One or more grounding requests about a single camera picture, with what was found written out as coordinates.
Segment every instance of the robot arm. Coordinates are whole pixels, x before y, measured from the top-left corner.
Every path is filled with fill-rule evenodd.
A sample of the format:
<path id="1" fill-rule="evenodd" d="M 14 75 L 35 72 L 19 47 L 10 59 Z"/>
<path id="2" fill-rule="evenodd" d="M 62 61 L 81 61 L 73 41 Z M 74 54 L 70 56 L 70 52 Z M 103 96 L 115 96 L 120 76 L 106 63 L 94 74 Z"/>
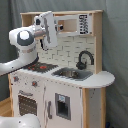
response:
<path id="1" fill-rule="evenodd" d="M 35 38 L 44 36 L 42 46 L 44 50 L 57 46 L 57 37 L 54 18 L 51 11 L 34 18 L 35 23 L 29 27 L 21 27 L 9 32 L 11 45 L 18 49 L 19 57 L 16 60 L 0 63 L 0 76 L 16 71 L 24 66 L 38 61 Z"/>
<path id="2" fill-rule="evenodd" d="M 57 37 L 52 12 L 46 12 L 34 18 L 33 26 L 21 27 L 9 32 L 11 45 L 18 49 L 16 60 L 0 63 L 0 76 L 16 71 L 38 61 L 35 38 L 44 36 L 42 47 L 57 46 Z M 0 128 L 41 128 L 38 118 L 33 114 L 21 117 L 0 117 Z"/>

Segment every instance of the faucet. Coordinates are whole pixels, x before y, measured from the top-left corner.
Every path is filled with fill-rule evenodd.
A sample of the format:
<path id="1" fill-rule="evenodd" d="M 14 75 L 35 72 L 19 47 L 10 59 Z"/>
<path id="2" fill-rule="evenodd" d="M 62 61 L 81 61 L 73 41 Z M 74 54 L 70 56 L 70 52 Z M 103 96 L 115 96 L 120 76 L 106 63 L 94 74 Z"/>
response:
<path id="1" fill-rule="evenodd" d="M 91 65 L 94 65 L 94 58 L 93 58 L 92 54 L 89 51 L 82 51 L 79 54 L 79 58 L 78 58 L 79 61 L 76 64 L 76 67 L 78 67 L 78 69 L 80 69 L 80 70 L 86 69 L 86 66 L 87 66 L 87 62 L 85 62 L 85 64 L 81 62 L 81 57 L 83 54 L 87 54 L 91 59 Z"/>

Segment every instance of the white tile backsplash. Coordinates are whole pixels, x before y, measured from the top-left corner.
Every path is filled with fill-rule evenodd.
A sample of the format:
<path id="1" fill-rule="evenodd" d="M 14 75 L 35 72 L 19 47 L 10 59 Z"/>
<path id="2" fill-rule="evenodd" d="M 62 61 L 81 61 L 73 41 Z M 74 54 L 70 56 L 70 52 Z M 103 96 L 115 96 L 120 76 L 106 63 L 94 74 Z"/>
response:
<path id="1" fill-rule="evenodd" d="M 79 53 L 88 50 L 94 55 L 94 37 L 59 37 L 58 46 L 44 51 L 40 42 L 37 42 L 37 52 L 39 61 L 49 64 L 57 64 L 76 68 Z M 91 60 L 88 55 L 82 55 L 82 62 L 87 61 L 87 70 L 94 71 Z"/>

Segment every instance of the stove knob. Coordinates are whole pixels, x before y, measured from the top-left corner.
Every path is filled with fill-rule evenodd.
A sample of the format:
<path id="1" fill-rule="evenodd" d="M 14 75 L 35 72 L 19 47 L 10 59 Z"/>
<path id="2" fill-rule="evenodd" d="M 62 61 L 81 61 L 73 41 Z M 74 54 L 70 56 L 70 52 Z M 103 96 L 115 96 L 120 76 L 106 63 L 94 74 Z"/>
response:
<path id="1" fill-rule="evenodd" d="M 18 80 L 19 80 L 18 76 L 15 76 L 15 77 L 14 77 L 14 82 L 16 82 L 16 81 L 18 81 Z"/>
<path id="2" fill-rule="evenodd" d="M 33 81 L 32 82 L 32 86 L 37 87 L 37 82 L 36 81 Z"/>

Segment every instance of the sink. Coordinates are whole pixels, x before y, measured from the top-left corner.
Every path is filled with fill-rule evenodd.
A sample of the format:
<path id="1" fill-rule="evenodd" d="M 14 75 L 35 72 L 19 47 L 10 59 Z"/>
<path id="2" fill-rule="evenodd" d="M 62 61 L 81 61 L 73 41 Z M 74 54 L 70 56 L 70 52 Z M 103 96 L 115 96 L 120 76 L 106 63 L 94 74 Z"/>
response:
<path id="1" fill-rule="evenodd" d="M 52 73 L 53 76 L 82 81 L 93 75 L 90 71 L 83 71 L 73 68 L 61 68 Z"/>

